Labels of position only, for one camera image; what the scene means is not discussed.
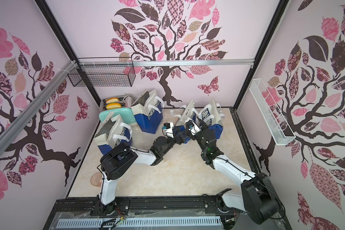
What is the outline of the takeout bag blue beige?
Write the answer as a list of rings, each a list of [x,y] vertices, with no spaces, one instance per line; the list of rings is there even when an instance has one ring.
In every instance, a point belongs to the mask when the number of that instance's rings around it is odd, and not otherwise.
[[[221,137],[223,132],[222,120],[225,115],[222,112],[221,105],[214,98],[198,113],[198,117],[205,122],[210,130],[214,131],[216,139]]]
[[[188,120],[196,121],[198,111],[195,109],[195,103],[191,100],[187,105],[181,106],[179,109],[170,110],[173,117],[177,117],[173,127],[173,134],[182,134],[186,129],[186,122]]]
[[[114,116],[114,112],[107,115],[94,137],[102,155],[106,155],[121,143],[132,144],[132,128],[125,123],[121,115]]]

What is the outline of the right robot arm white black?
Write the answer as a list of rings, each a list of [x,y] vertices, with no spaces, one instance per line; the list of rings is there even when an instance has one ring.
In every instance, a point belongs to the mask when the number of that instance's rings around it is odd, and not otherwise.
[[[284,218],[285,206],[265,173],[248,171],[231,161],[217,147],[213,130],[189,125],[187,134],[198,143],[205,164],[221,172],[241,188],[239,193],[226,189],[216,195],[216,204],[220,212],[228,213],[236,209],[248,214],[256,224],[262,224],[269,218],[275,219],[274,215],[277,213]]]

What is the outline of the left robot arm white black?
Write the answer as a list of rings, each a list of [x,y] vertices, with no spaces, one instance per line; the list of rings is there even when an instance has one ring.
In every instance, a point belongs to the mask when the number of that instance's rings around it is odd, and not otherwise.
[[[98,212],[110,214],[115,208],[116,188],[119,179],[133,164],[156,166],[175,144],[184,143],[182,135],[160,136],[149,150],[139,150],[121,143],[100,159],[102,173],[101,192],[98,196]]]

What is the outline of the mint green toaster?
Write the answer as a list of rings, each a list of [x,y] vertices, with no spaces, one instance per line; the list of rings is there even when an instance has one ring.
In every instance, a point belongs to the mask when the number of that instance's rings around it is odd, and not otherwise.
[[[122,108],[119,109],[112,109],[112,110],[106,110],[103,99],[100,103],[100,113],[99,113],[99,119],[101,122],[104,122],[104,120],[110,116],[110,117],[116,117],[117,115],[120,115],[124,121],[124,123],[130,125],[130,126],[136,126],[137,122],[134,117],[134,114],[132,112],[131,106],[134,103],[134,99],[131,97],[131,94],[125,94],[125,95],[119,95],[119,96],[112,96],[109,98],[119,98],[119,104],[122,105]]]

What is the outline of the front bread slice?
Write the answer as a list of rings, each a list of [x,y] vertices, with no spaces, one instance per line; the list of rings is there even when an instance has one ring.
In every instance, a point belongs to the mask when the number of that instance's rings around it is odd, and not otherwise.
[[[110,103],[105,106],[106,110],[119,109],[119,108],[122,108],[122,105],[120,103]]]

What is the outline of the bread slice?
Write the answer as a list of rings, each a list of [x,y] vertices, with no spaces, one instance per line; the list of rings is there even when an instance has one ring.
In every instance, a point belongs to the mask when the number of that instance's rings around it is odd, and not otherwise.
[[[110,103],[105,106],[106,110],[119,109],[119,108],[122,108],[122,105],[120,103]]]
[[[110,104],[110,103],[112,104],[112,103],[117,103],[117,102],[119,102],[119,98],[115,98],[115,97],[104,100],[105,104]]]

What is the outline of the rear bread slice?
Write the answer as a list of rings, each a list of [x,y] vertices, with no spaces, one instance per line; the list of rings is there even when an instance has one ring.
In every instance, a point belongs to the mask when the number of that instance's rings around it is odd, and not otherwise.
[[[112,104],[112,103],[117,103],[117,102],[119,102],[119,98],[115,98],[115,97],[104,100],[105,104],[110,104],[110,103]]]

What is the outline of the small jar with dark lid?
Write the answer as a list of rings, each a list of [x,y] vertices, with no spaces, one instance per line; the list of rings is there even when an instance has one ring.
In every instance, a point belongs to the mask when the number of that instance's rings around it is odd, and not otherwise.
[[[103,174],[101,172],[97,172],[92,175],[90,179],[90,183],[92,186],[101,187],[103,182]]]

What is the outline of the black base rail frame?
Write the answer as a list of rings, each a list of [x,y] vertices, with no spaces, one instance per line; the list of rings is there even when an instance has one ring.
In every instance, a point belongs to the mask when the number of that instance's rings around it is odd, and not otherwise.
[[[198,196],[154,196],[117,197],[114,211],[108,215],[98,212],[95,197],[76,197],[57,200],[45,223],[45,230],[55,230],[59,219],[92,218],[150,218],[150,217],[220,217],[222,226],[206,227],[152,227],[152,228],[112,228],[99,230],[290,230],[284,216],[275,214],[262,224],[254,223],[248,214],[232,209],[228,213],[218,210],[213,195]]]

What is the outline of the aluminium rail left wall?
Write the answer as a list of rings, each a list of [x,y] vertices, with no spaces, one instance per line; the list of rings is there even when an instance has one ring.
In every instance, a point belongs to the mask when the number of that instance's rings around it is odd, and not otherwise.
[[[14,139],[20,134],[20,132],[27,126],[31,118],[40,110],[42,105],[47,101],[53,92],[61,85],[66,79],[69,71],[73,70],[76,65],[76,61],[72,60],[68,62],[52,81],[42,90],[32,102],[26,107],[26,109],[14,119],[12,124],[4,130],[0,135],[0,156],[5,152]]]

